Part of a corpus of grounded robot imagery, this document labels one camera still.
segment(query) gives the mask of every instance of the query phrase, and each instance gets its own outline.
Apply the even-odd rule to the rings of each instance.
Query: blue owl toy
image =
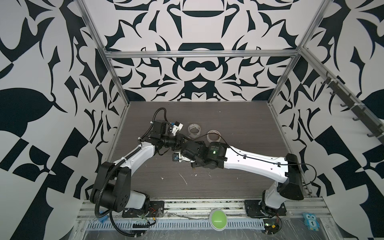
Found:
[[[316,216],[314,214],[309,214],[304,212],[303,217],[304,217],[304,224],[308,227],[308,230],[311,230],[311,231],[319,230],[320,225],[317,222]]]

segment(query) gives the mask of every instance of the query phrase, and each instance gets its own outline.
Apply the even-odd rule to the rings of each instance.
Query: robotic arm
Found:
[[[189,162],[192,168],[240,169],[273,179],[275,182],[264,191],[259,203],[264,217],[276,214],[287,199],[304,199],[299,163],[295,155],[263,156],[221,142],[211,142],[207,147],[204,142],[192,141],[179,133],[182,127],[178,122],[171,124],[163,120],[154,121],[151,131],[143,139],[139,138],[139,145],[134,150],[114,163],[104,162],[100,166],[90,201],[96,206],[99,204],[116,212],[132,208],[144,213],[148,208],[149,197],[131,191],[131,176],[147,159],[156,153],[160,154],[163,147],[176,151],[172,155],[173,161]],[[110,183],[109,180],[114,178],[116,182]]]

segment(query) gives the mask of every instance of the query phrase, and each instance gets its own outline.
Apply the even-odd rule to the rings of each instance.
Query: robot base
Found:
[[[273,209],[265,205],[264,198],[265,191],[263,192],[262,200],[245,200],[245,211],[248,217],[251,218],[266,218],[269,216],[275,216],[276,213],[279,216],[286,216],[285,205],[282,204],[279,209]]]

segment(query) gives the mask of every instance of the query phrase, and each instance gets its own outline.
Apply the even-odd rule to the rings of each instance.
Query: black and white patterned wall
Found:
[[[335,0],[316,30],[309,50],[384,119],[384,3]],[[301,58],[273,102],[289,144],[302,162],[317,169],[315,195],[324,197],[345,237],[384,237],[384,146],[323,79]],[[314,171],[303,166],[313,180]]]
[[[108,51],[295,49],[321,0],[86,0]],[[131,101],[267,100],[288,57],[115,59]]]
[[[0,3],[1,239],[61,239],[125,103],[72,0]]]

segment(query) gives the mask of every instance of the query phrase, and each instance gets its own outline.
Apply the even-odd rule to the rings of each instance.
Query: tape roll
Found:
[[[209,133],[216,133],[218,135],[221,135],[218,131],[216,130],[211,130],[211,131],[208,131],[208,134],[207,134],[207,140],[208,142],[220,142],[221,140],[221,137],[216,135],[216,134],[209,134]]]
[[[194,129],[194,128],[198,130],[197,133],[192,133],[191,132],[191,129]],[[200,136],[200,132],[201,132],[201,128],[200,128],[200,126],[198,124],[192,123],[191,125],[188,126],[188,136],[190,138],[197,138],[197,137],[199,137]]]

